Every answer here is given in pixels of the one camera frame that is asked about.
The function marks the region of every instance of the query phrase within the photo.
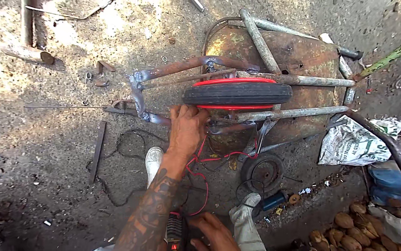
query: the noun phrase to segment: hand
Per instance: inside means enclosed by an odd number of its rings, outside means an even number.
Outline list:
[[[198,227],[210,241],[208,248],[201,240],[191,239],[191,245],[198,251],[241,250],[231,236],[230,230],[213,214],[203,213],[198,218],[190,220],[190,225]]]
[[[170,146],[167,153],[188,160],[204,137],[204,126],[209,116],[207,110],[199,111],[195,106],[172,106]]]

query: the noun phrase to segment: forearm tattoo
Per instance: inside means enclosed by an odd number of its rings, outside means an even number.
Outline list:
[[[166,174],[165,168],[157,173],[128,219],[114,250],[157,250],[164,238],[171,201],[179,183]]]

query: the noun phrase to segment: small black wheel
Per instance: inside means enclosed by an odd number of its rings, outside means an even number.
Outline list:
[[[185,89],[182,100],[187,105],[207,104],[267,104],[286,103],[292,88],[283,83],[239,82],[215,83]]]
[[[282,160],[273,153],[261,153],[256,159],[248,158],[241,169],[241,181],[249,179],[264,183],[264,192],[272,191],[281,184],[284,165]],[[263,192],[261,182],[246,182],[247,187],[257,193]]]

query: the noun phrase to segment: tattooed arm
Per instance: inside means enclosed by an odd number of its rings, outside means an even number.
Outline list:
[[[155,251],[166,230],[172,199],[188,159],[204,135],[209,117],[206,110],[193,106],[171,108],[170,146],[159,171],[123,228],[115,251]]]

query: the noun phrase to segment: shoe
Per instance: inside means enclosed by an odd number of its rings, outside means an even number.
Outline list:
[[[157,171],[159,170],[160,163],[162,163],[162,158],[164,157],[164,151],[158,146],[153,146],[148,150],[145,158],[146,171],[148,173],[148,185],[147,189],[151,185]]]

